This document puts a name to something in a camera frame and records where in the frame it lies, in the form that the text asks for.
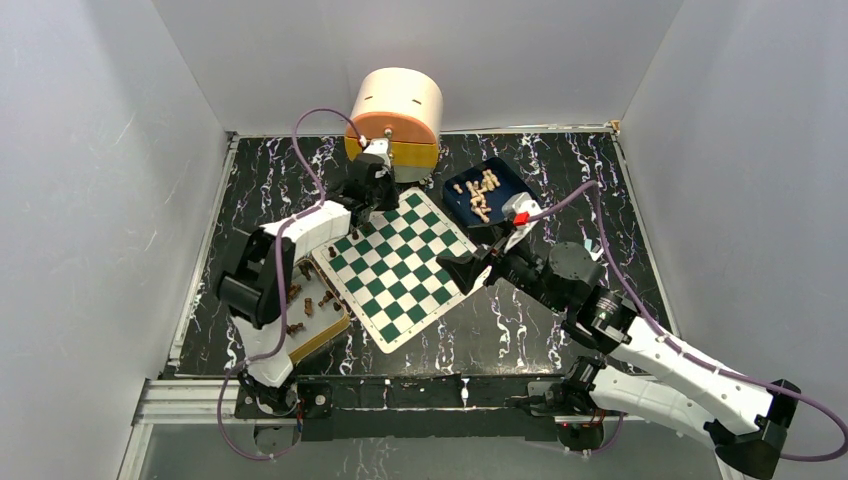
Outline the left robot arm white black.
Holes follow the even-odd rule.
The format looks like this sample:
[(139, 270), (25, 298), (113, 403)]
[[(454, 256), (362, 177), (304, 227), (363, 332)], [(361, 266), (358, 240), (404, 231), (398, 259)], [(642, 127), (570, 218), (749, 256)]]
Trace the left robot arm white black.
[(360, 153), (324, 201), (252, 232), (238, 231), (214, 291), (228, 309), (246, 359), (242, 370), (263, 385), (260, 403), (275, 416), (294, 411), (294, 365), (284, 346), (296, 263), (316, 248), (358, 230), (372, 212), (394, 210), (399, 194), (387, 154)]

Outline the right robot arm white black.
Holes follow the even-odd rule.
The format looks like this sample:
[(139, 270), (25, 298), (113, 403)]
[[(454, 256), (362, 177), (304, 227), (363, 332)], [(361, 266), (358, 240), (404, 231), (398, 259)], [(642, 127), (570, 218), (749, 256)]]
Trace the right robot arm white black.
[(528, 407), (634, 414), (705, 444), (742, 474), (774, 476), (797, 407), (784, 393), (792, 384), (761, 387), (721, 375), (720, 365), (667, 330), (652, 328), (632, 302), (602, 286), (603, 269), (583, 246), (560, 243), (546, 257), (531, 253), (526, 242), (509, 251), (481, 246), (437, 262), (463, 293), (477, 280), (508, 281), (564, 314), (561, 326), (578, 344), (653, 377), (637, 378), (581, 356), (560, 385), (531, 393)]

